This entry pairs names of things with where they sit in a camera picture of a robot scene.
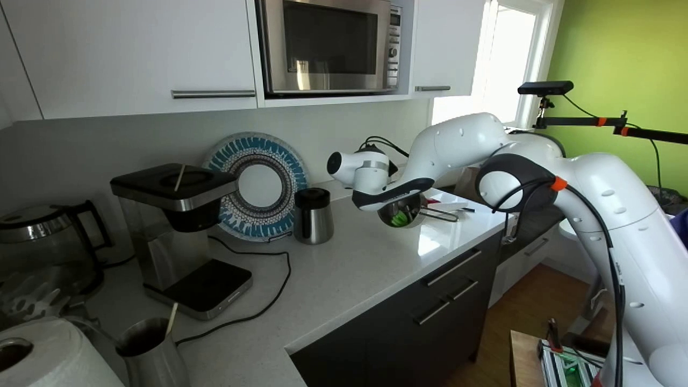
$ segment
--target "blue plate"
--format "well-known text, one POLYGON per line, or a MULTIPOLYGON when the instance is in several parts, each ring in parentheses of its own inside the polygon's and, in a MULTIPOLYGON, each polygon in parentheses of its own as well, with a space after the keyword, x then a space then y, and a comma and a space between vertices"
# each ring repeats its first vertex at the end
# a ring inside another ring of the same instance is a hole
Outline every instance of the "blue plate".
POLYGON ((278 138, 243 130, 220 140, 204 159, 237 176, 220 199, 218 225, 237 239, 264 243, 293 228, 293 193, 309 187, 305 163, 278 138))

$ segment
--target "espresso machine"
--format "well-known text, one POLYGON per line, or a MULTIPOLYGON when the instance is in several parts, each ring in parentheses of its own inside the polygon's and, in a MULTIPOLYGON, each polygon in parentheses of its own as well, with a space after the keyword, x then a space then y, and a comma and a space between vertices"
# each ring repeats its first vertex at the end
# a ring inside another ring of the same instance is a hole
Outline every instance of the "espresso machine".
POLYGON ((252 272, 207 257, 205 230, 237 179, 197 166, 166 163, 110 180, 119 197, 143 288, 195 318, 212 318, 252 281, 252 272))

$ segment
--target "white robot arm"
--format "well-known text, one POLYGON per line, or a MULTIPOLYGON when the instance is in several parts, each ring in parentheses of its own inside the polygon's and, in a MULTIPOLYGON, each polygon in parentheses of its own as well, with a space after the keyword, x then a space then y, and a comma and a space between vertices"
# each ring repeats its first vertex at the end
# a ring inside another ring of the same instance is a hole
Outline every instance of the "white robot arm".
POLYGON ((352 199, 362 211, 415 196, 477 160, 477 193, 492 208, 558 205, 624 311, 599 382, 686 385, 688 251, 644 182, 624 160, 610 155, 564 159, 556 141, 536 132, 510 136, 490 113, 421 130, 406 170, 390 185, 384 160, 364 163, 364 156, 335 152, 328 159, 328 171, 355 188, 352 199))

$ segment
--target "microwave door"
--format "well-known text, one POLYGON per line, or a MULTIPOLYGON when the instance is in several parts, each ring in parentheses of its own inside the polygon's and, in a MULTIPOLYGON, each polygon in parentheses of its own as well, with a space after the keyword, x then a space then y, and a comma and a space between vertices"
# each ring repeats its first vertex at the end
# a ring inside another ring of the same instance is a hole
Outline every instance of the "microwave door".
POLYGON ((266 93, 373 93, 384 84, 386 1, 264 1, 266 93))

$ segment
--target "wall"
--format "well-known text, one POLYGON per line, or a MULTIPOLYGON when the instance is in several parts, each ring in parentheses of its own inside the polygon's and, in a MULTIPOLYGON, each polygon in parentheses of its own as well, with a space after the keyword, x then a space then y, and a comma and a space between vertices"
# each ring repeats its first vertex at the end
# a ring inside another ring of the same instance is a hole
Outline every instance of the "wall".
POLYGON ((300 155, 312 180, 324 182, 332 150, 355 150, 369 132, 409 147, 427 113, 427 100, 403 100, 16 122, 0 130, 0 215, 90 197, 114 228, 123 228, 112 176, 167 160, 199 163, 212 144, 238 130, 282 138, 300 155))
MULTIPOLYGON (((628 110, 634 124, 688 132, 688 1, 686 0, 567 0, 550 65, 550 79, 571 79, 567 94, 599 115, 628 110)), ((583 115, 564 98, 551 96, 550 115, 583 115)), ((619 155, 656 185, 656 159, 646 140, 610 136, 605 129, 550 126, 569 155, 604 150, 619 155)), ((688 146, 656 141, 663 187, 688 196, 680 170, 688 146)))

